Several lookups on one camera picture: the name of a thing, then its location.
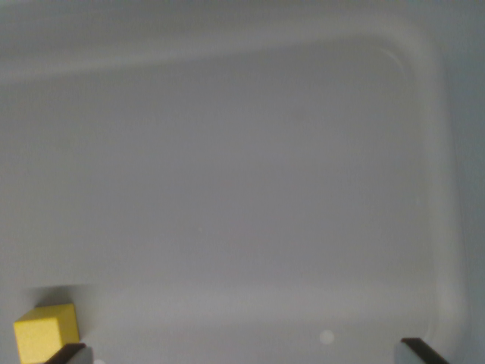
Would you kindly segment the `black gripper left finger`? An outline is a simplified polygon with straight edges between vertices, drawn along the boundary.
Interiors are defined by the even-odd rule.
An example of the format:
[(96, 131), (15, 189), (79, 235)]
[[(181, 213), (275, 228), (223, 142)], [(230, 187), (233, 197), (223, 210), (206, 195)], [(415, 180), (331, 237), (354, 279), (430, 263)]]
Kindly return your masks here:
[(93, 364), (93, 351), (83, 343), (66, 344), (45, 364)]

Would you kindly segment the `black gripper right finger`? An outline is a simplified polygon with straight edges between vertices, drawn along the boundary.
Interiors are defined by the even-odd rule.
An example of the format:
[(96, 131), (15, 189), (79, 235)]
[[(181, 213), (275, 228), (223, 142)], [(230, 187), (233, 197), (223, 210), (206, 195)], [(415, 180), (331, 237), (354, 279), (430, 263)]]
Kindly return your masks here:
[(395, 364), (449, 364), (419, 337), (401, 339), (395, 345), (393, 358)]

